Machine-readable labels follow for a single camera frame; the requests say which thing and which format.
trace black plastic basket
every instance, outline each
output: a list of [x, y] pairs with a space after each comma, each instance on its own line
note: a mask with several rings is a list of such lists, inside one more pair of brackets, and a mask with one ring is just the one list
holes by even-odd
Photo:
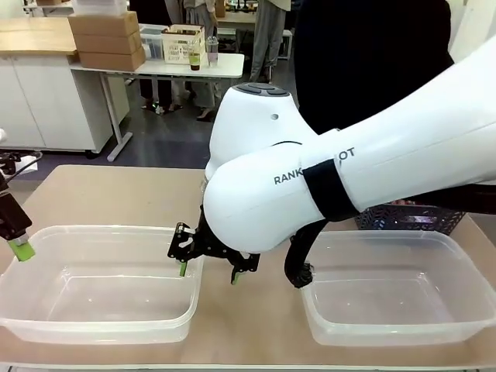
[[360, 230], [424, 230], [449, 235], [465, 212], [427, 205], [383, 204], [355, 217]]

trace black strap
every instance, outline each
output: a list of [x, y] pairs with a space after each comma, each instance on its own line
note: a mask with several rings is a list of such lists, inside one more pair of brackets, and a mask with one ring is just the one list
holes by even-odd
[[359, 214], [344, 189], [334, 160], [304, 169], [303, 176], [313, 201], [325, 219], [339, 222]]

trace cable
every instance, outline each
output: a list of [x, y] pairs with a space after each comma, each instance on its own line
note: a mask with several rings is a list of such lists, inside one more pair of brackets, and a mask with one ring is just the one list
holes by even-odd
[[36, 157], [35, 160], [30, 161], [28, 164], [26, 164], [24, 167], [21, 169], [17, 170], [12, 176], [10, 176], [8, 179], [5, 180], [5, 184], [9, 184], [11, 180], [19, 176], [23, 171], [25, 171], [27, 168], [31, 167], [33, 164], [38, 163], [41, 158], [43, 157], [43, 154], [40, 151], [35, 151], [31, 153], [31, 156]]

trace transparent plastic box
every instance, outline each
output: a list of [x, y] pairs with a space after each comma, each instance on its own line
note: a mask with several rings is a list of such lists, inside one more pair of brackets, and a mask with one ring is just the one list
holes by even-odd
[[322, 345], [456, 343], [496, 324], [493, 288], [439, 232], [324, 232], [308, 261], [303, 301]]
[[127, 12], [126, 0], [72, 0], [76, 16], [121, 16]]
[[139, 25], [141, 42], [146, 52], [147, 60], [164, 60], [164, 42], [162, 31], [167, 27], [160, 25]]
[[173, 229], [55, 226], [35, 257], [0, 277], [0, 324], [37, 343], [174, 343], [189, 332], [203, 260], [185, 277], [167, 257]]

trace table leg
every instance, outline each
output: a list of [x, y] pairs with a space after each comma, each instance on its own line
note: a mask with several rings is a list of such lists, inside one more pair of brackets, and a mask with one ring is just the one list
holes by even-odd
[[117, 115], [115, 113], [114, 102], [112, 101], [112, 96], [110, 93], [109, 80], [107, 75], [103, 72], [100, 73], [100, 81], [102, 82], [103, 92], [105, 94], [105, 100], [107, 101], [108, 113], [110, 114], [110, 121], [112, 122], [112, 128], [114, 129], [115, 138], [117, 139], [117, 146], [114, 150], [107, 156], [107, 160], [112, 162], [120, 154], [124, 146], [129, 142], [133, 134], [127, 132], [124, 136], [121, 134], [121, 129], [119, 127], [119, 121], [117, 120]]

